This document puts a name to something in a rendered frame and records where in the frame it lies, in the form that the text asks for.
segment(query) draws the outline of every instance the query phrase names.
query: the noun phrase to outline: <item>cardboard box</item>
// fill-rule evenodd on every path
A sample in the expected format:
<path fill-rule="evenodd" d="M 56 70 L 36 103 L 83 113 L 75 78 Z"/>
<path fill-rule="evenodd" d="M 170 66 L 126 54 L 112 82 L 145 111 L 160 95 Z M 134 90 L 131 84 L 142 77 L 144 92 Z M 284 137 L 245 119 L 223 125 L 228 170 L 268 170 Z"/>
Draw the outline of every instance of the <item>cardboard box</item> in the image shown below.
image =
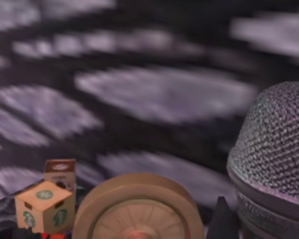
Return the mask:
<path fill-rule="evenodd" d="M 75 196 L 56 186 L 42 183 L 14 197 L 17 225 L 32 227 L 34 233 L 64 233 L 71 229 L 75 217 Z"/>
<path fill-rule="evenodd" d="M 75 159 L 49 159 L 46 161 L 44 180 L 75 194 Z"/>

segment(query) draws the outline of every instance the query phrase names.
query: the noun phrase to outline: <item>green logo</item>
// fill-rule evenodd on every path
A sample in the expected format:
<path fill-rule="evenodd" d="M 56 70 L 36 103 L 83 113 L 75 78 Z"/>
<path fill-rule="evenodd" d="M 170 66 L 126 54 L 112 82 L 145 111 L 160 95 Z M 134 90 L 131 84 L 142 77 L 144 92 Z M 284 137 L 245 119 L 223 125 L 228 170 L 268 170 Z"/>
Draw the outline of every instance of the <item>green logo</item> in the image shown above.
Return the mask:
<path fill-rule="evenodd" d="M 35 219 L 29 212 L 23 212 L 23 219 L 27 226 L 33 228 L 35 227 Z"/>
<path fill-rule="evenodd" d="M 68 212 L 65 209 L 58 211 L 53 218 L 54 225 L 56 227 L 62 225 L 66 221 L 67 214 Z"/>
<path fill-rule="evenodd" d="M 50 199 L 53 197 L 53 193 L 48 190 L 43 190 L 43 191 L 37 192 L 36 197 L 38 199 L 47 200 L 47 199 Z"/>

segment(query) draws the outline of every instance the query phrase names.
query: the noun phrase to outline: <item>round wooden object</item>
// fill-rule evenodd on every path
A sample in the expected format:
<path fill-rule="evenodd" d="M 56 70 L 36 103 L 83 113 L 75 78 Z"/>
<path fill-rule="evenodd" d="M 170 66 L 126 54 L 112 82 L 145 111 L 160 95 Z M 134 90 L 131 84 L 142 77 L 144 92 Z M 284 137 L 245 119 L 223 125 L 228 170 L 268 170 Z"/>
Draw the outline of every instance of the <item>round wooden object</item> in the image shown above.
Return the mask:
<path fill-rule="evenodd" d="M 197 239 L 203 223 L 179 184 L 149 173 L 125 174 L 82 201 L 72 239 Z"/>

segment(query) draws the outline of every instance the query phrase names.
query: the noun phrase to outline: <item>blurred background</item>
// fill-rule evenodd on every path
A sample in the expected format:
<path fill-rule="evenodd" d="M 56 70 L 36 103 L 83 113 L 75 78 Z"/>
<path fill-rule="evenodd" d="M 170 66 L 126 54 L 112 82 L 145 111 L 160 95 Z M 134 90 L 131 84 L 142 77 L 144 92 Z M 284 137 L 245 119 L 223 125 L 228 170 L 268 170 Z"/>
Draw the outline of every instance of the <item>blurred background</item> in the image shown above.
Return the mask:
<path fill-rule="evenodd" d="M 0 202 L 76 158 L 87 190 L 182 184 L 208 225 L 263 89 L 299 81 L 299 0 L 0 0 Z M 0 203 L 0 229 L 13 222 Z"/>

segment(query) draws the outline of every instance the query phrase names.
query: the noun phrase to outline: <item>brown box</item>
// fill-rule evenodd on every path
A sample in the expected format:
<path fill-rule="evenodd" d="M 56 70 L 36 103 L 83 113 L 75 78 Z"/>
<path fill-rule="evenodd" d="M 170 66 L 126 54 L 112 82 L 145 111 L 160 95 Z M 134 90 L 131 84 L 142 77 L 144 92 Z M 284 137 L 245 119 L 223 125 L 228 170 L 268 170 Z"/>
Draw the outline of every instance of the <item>brown box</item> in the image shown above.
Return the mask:
<path fill-rule="evenodd" d="M 32 227 L 34 233 L 63 233 L 73 227 L 75 196 L 56 186 L 42 183 L 14 197 L 17 225 Z"/>
<path fill-rule="evenodd" d="M 44 180 L 55 183 L 75 194 L 75 159 L 49 159 L 46 161 Z"/>

